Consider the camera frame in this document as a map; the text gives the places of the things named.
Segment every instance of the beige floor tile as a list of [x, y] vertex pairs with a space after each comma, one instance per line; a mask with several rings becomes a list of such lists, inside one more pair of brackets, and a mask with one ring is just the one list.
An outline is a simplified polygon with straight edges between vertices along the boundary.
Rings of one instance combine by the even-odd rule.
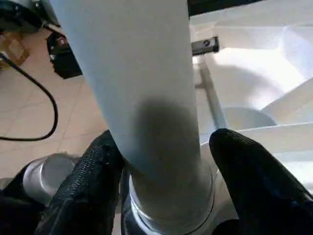
[[[57, 141], [63, 138], [69, 117], [73, 111], [74, 97], [57, 101], [59, 121], [55, 133], [47, 140], [37, 142], [17, 142], [14, 149], [38, 145], [43, 142]], [[48, 133], [52, 127], [54, 112], [49, 102], [27, 106], [21, 109], [12, 128], [6, 134], [11, 137], [38, 137]]]
[[4, 135], [12, 127], [18, 113], [18, 110], [0, 113], [0, 135]]
[[17, 142], [13, 141], [0, 141], [0, 152], [11, 151], [16, 146]]
[[0, 72], [0, 112], [15, 110], [27, 102], [33, 85], [13, 70]]
[[91, 87], [88, 85], [87, 81], [84, 81], [80, 90], [80, 95], [92, 94]]
[[56, 153], [60, 142], [51, 142], [0, 153], [0, 178], [13, 177], [32, 160]]
[[62, 140], [59, 151], [81, 157], [91, 142], [100, 134], [102, 131]]
[[108, 127], [102, 117], [92, 94], [80, 95], [70, 117], [65, 138], [106, 130]]
[[[45, 85], [53, 97], [58, 100], [64, 97], [76, 97], [80, 91], [83, 80], [79, 77], [70, 78], [68, 80], [57, 80]], [[49, 102], [49, 99], [40, 89], [34, 89], [28, 99], [27, 105], [36, 103]]]

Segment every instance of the black textured rubber pad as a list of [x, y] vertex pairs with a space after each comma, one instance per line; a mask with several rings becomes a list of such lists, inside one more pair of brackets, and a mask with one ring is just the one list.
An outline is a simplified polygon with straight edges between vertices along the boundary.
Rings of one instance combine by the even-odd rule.
[[60, 186], [35, 234], [111, 234], [123, 165], [110, 132], [97, 137]]
[[210, 149], [244, 234], [312, 234], [312, 195], [261, 144], [219, 129]]

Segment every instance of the silver metal cylinder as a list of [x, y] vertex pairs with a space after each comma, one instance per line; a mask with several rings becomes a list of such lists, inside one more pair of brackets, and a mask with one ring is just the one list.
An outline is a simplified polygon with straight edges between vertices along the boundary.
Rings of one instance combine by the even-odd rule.
[[29, 197], [47, 205], [74, 167], [74, 159], [66, 153], [34, 160], [24, 173], [23, 188]]
[[210, 210], [186, 1], [51, 0], [151, 230], [184, 234]]

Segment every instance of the white surface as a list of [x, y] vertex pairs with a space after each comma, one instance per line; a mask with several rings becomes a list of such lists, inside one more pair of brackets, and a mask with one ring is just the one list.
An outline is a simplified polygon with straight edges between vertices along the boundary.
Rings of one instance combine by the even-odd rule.
[[276, 126], [276, 122], [265, 113], [240, 107], [224, 108], [228, 128], [232, 130], [245, 130], [251, 128]]

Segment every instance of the gray cylindrical column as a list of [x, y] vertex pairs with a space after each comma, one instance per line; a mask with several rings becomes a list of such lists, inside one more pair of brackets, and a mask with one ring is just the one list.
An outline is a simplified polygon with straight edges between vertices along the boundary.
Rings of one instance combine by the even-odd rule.
[[163, 234], [195, 229], [211, 177], [200, 157], [186, 1], [51, 4], [129, 163], [143, 220]]

